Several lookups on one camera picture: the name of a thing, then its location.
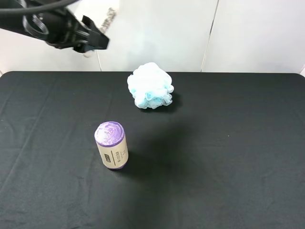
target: cylindrical container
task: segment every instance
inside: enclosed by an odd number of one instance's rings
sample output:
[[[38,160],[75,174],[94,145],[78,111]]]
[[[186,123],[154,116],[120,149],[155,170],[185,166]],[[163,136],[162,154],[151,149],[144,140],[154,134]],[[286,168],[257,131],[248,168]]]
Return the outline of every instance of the cylindrical container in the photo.
[[[94,134],[104,165],[109,169],[120,169],[128,160],[125,132],[117,122],[102,123]]]

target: purple cap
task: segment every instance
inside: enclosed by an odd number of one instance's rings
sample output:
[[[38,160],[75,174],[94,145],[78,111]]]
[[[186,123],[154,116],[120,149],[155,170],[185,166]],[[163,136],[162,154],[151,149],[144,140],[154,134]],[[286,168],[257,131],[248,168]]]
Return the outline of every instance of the purple cap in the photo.
[[[125,136],[124,129],[117,122],[105,122],[95,131],[95,141],[103,147],[113,147],[119,144]]]

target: white backdrop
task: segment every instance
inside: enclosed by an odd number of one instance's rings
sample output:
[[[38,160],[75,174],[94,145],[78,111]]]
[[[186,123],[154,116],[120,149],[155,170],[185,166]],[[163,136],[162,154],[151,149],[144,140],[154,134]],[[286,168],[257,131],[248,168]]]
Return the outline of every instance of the white backdrop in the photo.
[[[204,72],[300,73],[305,1],[220,0]]]
[[[102,0],[83,0],[96,18]],[[300,73],[305,65],[305,1],[121,0],[106,33],[108,50],[85,58],[0,30],[0,70],[133,71],[156,62],[166,71]]]
[[[96,18],[102,0],[83,0]],[[166,71],[200,71],[217,0],[121,0],[107,35],[109,49],[99,51],[103,71],[133,71],[154,61]],[[38,41],[0,30],[0,70],[99,71],[96,55],[56,50]]]

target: white label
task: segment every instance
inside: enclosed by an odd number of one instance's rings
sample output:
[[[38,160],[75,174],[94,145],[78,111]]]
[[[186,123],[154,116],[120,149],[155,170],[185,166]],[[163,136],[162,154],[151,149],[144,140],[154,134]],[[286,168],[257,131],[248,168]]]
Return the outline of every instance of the white label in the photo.
[[[113,147],[103,147],[98,143],[96,144],[106,167],[116,169],[126,164],[128,160],[128,150],[125,136],[119,144]]]

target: black table surface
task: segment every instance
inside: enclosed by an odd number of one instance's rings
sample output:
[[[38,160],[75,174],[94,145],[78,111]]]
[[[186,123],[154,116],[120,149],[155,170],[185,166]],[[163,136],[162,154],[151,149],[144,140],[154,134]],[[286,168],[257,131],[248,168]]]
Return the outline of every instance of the black table surface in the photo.
[[[130,73],[0,78],[1,229],[303,229],[305,78],[170,73],[173,103],[141,110]],[[94,132],[126,132],[103,164]]]

